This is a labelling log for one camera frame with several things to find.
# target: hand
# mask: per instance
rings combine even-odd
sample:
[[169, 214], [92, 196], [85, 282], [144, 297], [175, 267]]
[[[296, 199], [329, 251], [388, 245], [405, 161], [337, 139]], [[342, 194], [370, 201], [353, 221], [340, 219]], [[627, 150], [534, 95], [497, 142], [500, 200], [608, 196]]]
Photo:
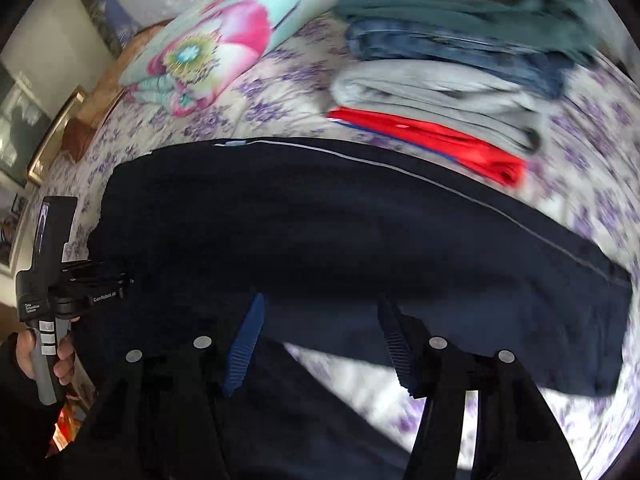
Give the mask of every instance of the hand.
[[[20, 370], [30, 379], [35, 378], [33, 364], [31, 364], [31, 351], [36, 345], [36, 338], [31, 330], [24, 330], [18, 334], [18, 342], [15, 345], [15, 359]], [[66, 386], [74, 376], [74, 363], [76, 351], [71, 338], [66, 336], [58, 345], [58, 357], [60, 361], [53, 367], [53, 373], [60, 380], [60, 384]]]

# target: black sleeve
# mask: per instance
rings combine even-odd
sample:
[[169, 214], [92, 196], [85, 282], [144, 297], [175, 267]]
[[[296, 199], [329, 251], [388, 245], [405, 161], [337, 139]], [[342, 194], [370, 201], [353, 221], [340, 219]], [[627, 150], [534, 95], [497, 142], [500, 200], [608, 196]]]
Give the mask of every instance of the black sleeve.
[[45, 456], [63, 403], [43, 406], [35, 381], [15, 360], [18, 335], [0, 345], [0, 463], [7, 478], [47, 478]]

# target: gray handle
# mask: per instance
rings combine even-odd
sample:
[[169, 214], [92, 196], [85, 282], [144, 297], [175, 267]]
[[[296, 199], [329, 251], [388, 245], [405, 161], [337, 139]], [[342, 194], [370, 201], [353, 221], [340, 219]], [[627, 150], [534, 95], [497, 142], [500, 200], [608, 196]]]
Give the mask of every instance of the gray handle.
[[34, 320], [29, 322], [36, 336], [31, 351], [31, 363], [38, 385], [38, 397], [45, 406], [65, 400], [65, 387], [53, 373], [58, 362], [58, 343], [66, 335], [70, 321], [66, 319]]

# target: ribbed blue pad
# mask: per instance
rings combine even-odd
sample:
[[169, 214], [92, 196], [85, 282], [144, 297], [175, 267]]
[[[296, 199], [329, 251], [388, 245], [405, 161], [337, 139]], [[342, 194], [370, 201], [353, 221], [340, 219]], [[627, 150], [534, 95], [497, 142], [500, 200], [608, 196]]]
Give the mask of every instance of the ribbed blue pad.
[[385, 335], [386, 348], [396, 369], [400, 385], [413, 395], [418, 387], [418, 367], [409, 342], [402, 333], [402, 313], [387, 300], [378, 302], [378, 322]]
[[231, 397], [233, 392], [242, 385], [249, 361], [254, 354], [260, 330], [264, 324], [264, 296], [256, 294], [244, 321], [238, 330], [238, 336], [226, 355], [225, 381], [222, 392], [225, 397]]

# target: floral pillow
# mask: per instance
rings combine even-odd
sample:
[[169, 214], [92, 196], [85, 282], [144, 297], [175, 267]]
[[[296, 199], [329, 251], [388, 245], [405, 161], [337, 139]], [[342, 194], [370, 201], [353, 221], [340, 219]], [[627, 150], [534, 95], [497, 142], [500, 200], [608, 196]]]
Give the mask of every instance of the floral pillow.
[[208, 107], [241, 73], [338, 0], [206, 0], [154, 37], [120, 84], [176, 116]]

